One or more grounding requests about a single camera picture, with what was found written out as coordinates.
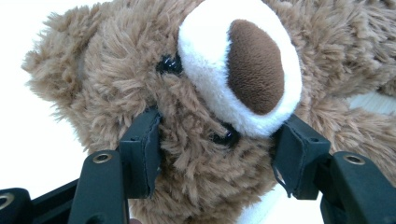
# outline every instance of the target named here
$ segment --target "black button eye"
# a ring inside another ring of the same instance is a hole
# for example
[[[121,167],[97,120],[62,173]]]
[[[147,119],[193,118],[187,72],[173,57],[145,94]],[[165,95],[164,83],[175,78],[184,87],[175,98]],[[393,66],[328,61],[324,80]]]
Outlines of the black button eye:
[[[214,133],[212,135],[212,141],[219,145],[224,145],[227,147],[233,147],[236,143],[238,143],[241,135],[237,132],[231,124],[223,123],[223,127],[227,129],[227,132],[224,136],[219,136]]]
[[[178,56],[178,54],[175,56],[175,58],[172,58],[171,55],[163,56],[161,61],[157,64],[156,69],[161,75],[164,73],[171,73],[175,75],[180,74],[183,71],[180,56]]]

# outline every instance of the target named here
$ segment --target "stitched nose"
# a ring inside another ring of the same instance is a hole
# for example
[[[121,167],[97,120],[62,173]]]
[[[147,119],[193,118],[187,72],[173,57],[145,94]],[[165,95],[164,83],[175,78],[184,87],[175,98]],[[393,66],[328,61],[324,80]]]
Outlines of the stitched nose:
[[[249,21],[234,21],[229,36],[230,89],[255,114],[271,112],[284,92],[279,48],[267,33]]]

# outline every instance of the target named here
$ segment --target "teddy bear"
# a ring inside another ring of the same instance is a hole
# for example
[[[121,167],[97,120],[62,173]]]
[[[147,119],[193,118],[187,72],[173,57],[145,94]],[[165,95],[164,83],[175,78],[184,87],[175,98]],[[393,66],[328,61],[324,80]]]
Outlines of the teddy bear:
[[[130,201],[143,223],[235,223],[276,184],[272,134],[293,113],[396,185],[396,117],[347,100],[396,96],[394,0],[115,0],[46,24],[22,68],[89,152],[163,116],[155,191]]]

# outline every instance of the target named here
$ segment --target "teddy bear snout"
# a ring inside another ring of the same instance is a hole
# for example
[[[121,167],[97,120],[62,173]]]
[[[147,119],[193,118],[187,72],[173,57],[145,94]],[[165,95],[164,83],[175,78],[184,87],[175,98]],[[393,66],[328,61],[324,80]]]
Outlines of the teddy bear snout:
[[[177,44],[205,105],[242,135],[270,136],[300,101],[296,49],[261,0],[202,2],[180,25]]]

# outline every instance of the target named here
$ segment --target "fluffy fur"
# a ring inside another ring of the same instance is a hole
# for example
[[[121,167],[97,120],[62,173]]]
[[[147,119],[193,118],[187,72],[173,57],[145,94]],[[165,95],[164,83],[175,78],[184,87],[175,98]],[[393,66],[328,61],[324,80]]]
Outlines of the fluffy fur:
[[[233,148],[211,135],[225,129],[185,72],[161,75],[176,55],[178,27],[202,0],[116,0],[52,15],[23,68],[32,91],[52,101],[89,150],[115,148],[150,105],[163,113],[163,171],[152,199],[131,201],[144,223],[234,223],[243,206],[275,184],[270,138],[243,136]],[[268,0],[297,49],[303,75],[295,113],[332,142],[332,151],[370,157],[396,185],[396,118],[349,109],[345,98],[395,94],[394,0]]]

